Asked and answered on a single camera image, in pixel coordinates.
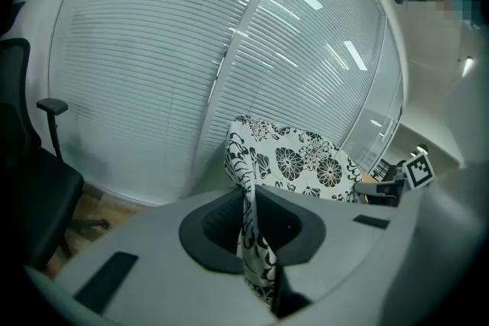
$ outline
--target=white cloth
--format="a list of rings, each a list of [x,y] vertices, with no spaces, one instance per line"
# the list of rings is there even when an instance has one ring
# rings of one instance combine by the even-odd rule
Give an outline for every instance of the white cloth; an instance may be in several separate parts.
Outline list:
[[[352,187],[361,182],[361,174],[345,152],[318,134],[249,116],[239,116],[228,126],[224,165],[232,181],[245,190],[237,247],[237,255],[244,262],[245,281],[271,304],[277,258],[257,226],[255,185],[360,202]]]

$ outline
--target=black office chair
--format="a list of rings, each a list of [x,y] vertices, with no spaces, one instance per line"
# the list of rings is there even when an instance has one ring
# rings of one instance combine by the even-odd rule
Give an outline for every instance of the black office chair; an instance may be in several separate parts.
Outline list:
[[[59,99],[46,98],[37,107],[47,113],[50,136],[57,157],[40,146],[25,99],[25,76],[30,45],[25,39],[0,41],[0,164],[2,185],[7,185],[12,217],[21,242],[23,264],[42,270],[70,227],[102,226],[105,219],[71,221],[83,192],[83,177],[63,162],[55,116],[68,109]]]

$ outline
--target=wooden floor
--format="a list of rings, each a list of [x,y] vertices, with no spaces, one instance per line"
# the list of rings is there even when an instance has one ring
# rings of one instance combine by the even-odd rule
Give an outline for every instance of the wooden floor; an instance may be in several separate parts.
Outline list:
[[[106,219],[113,229],[127,221],[132,215],[142,211],[145,207],[126,202],[123,199],[107,194],[83,193],[76,205],[73,219]],[[66,230],[65,238],[71,249],[72,255],[83,251],[93,241],[99,239],[107,230],[96,228],[82,228],[77,231]],[[44,274],[53,279],[61,270],[67,259],[58,247],[56,253],[51,257],[44,270]]]

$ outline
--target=black and white patterned cloth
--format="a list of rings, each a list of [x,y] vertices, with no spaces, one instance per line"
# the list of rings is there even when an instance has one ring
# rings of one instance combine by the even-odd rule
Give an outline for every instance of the black and white patterned cloth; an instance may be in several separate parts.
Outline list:
[[[320,135],[249,116],[239,116],[228,126],[224,166],[246,195],[236,252],[243,259],[245,281],[271,304],[277,258],[257,226],[255,185],[339,202],[360,202],[352,188],[361,182],[361,174],[345,152]]]

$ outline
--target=chair backrest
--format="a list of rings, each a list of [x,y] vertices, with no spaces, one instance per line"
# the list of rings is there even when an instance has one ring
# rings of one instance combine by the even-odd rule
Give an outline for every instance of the chair backrest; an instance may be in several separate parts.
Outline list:
[[[23,38],[0,41],[0,165],[14,168],[40,147],[25,100],[25,76],[30,45]]]

